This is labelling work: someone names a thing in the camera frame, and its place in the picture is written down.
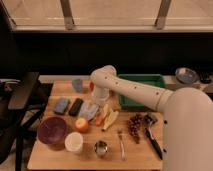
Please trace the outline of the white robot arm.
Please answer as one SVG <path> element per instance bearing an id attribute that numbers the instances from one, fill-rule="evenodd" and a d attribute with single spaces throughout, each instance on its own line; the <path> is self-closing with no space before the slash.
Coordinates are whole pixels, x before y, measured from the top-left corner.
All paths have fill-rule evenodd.
<path id="1" fill-rule="evenodd" d="M 98 104 L 111 90 L 163 114 L 163 171 L 213 171 L 213 100 L 203 91 L 175 91 L 120 79 L 107 65 L 91 73 Z"/>

